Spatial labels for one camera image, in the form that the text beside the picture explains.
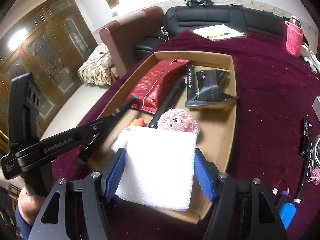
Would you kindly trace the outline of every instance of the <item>stuffed animal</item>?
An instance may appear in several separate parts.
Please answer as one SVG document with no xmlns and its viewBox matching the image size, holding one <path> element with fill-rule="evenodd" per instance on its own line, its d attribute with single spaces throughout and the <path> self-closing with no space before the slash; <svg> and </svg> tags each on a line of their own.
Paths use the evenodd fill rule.
<svg viewBox="0 0 320 240">
<path fill-rule="evenodd" d="M 185 109 L 170 109 L 158 120 L 158 129 L 200 133 L 197 121 Z"/>
</svg>

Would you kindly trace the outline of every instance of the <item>table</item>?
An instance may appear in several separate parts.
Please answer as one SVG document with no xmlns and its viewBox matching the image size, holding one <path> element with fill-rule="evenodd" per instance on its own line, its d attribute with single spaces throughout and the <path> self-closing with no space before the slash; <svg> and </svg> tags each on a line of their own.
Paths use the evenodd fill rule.
<svg viewBox="0 0 320 240">
<path fill-rule="evenodd" d="M 320 75 L 315 76 L 308 64 L 288 54 L 284 41 L 255 33 L 248 33 L 247 38 L 213 42 L 187 30 L 156 50 L 196 50 L 233 56 L 240 98 L 228 173 L 245 180 L 258 177 L 270 192 L 279 180 L 286 179 L 293 195 L 303 162 L 298 156 L 300 120 L 307 117 L 314 135 L 319 131 L 312 103 L 320 94 L 320 81 L 316 78 Z M 111 86 L 81 123 L 97 118 L 137 66 Z M 53 162 L 55 177 L 80 179 L 90 171 L 90 167 L 77 162 L 76 149 Z M 320 208 L 319 193 L 320 186 L 306 186 L 287 230 L 290 240 L 300 239 L 313 220 Z M 117 197 L 107 204 L 106 212 L 116 240 L 202 239 L 211 215 L 209 212 L 203 221 L 192 225 Z"/>
</svg>

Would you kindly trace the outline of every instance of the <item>black leather sofa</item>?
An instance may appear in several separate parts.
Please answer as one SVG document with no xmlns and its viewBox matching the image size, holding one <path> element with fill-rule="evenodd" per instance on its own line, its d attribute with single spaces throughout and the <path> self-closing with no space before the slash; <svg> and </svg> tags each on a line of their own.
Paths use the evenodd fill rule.
<svg viewBox="0 0 320 240">
<path fill-rule="evenodd" d="M 175 35 L 194 26 L 212 26 L 225 24 L 242 32 L 259 33 L 264 36 L 285 39 L 287 18 L 274 15 L 272 12 L 260 11 L 231 5 L 193 5 L 171 7 L 164 15 L 163 25 L 171 39 Z M 167 40 L 159 30 L 146 37 L 134 48 L 135 57 L 140 60 L 150 54 L 158 45 Z"/>
</svg>

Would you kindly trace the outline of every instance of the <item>cardboard box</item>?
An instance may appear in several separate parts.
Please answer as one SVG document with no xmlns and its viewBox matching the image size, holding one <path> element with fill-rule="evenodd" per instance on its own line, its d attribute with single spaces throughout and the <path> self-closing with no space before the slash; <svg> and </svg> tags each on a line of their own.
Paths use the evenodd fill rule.
<svg viewBox="0 0 320 240">
<path fill-rule="evenodd" d="M 229 55 L 198 52 L 198 51 L 163 51 L 155 52 L 141 64 L 141 66 L 123 84 L 110 102 L 102 111 L 100 117 L 112 114 L 126 100 L 128 94 L 135 87 L 138 81 L 159 61 L 166 58 L 190 59 L 193 61 L 194 69 L 223 69 L 230 71 L 229 82 L 225 92 L 236 96 L 236 77 L 232 57 Z M 187 100 L 186 91 L 181 95 L 176 107 L 185 108 Z M 233 143 L 235 124 L 236 124 L 236 101 L 226 109 L 202 109 L 192 111 L 192 115 L 198 121 L 201 134 L 197 138 L 197 145 L 208 161 L 216 164 L 220 171 L 225 171 L 228 165 L 230 152 Z M 103 143 L 100 151 L 97 151 L 89 159 L 88 163 L 94 169 L 100 169 L 103 163 L 110 161 L 113 154 L 109 150 L 111 143 L 117 138 L 119 133 L 126 128 L 134 119 L 142 117 L 146 123 L 152 119 L 151 114 L 143 113 L 130 109 L 120 120 L 118 125 Z M 211 202 L 206 199 L 196 177 L 194 177 L 190 207 L 187 211 L 172 211 L 158 209 L 172 217 L 198 223 L 202 220 L 211 207 Z"/>
</svg>

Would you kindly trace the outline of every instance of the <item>pink cup holder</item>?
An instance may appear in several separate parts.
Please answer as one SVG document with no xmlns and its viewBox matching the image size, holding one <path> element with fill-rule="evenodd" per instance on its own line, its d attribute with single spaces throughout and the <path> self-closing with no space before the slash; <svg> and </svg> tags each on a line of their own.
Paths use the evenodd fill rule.
<svg viewBox="0 0 320 240">
<path fill-rule="evenodd" d="M 288 29 L 285 49 L 291 55 L 299 57 L 304 31 L 291 22 L 285 21 L 284 23 L 287 25 Z"/>
</svg>

